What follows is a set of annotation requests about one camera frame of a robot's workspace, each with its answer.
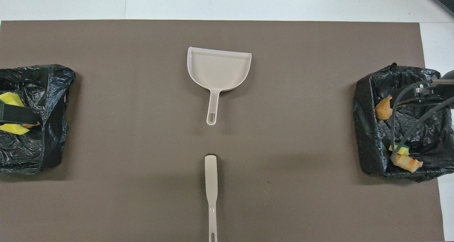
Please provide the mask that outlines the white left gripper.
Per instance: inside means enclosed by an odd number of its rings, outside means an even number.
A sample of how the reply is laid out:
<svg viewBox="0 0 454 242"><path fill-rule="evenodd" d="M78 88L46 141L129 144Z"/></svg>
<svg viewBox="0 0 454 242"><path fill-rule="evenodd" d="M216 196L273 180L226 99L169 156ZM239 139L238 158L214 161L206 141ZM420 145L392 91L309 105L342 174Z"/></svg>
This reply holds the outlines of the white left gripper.
<svg viewBox="0 0 454 242"><path fill-rule="evenodd" d="M0 125L39 123L39 116L32 108L0 103Z"/></svg>

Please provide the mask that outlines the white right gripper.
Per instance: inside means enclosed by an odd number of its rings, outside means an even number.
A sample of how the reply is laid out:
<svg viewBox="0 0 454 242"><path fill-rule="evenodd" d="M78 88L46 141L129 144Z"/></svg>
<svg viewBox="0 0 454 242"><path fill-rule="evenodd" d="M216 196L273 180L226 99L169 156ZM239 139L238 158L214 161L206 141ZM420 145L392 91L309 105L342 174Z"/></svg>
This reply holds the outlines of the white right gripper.
<svg viewBox="0 0 454 242"><path fill-rule="evenodd" d="M453 85L454 71L450 71L441 77L441 80L451 82L420 84L415 89L416 101L422 104L438 104L454 96Z"/></svg>

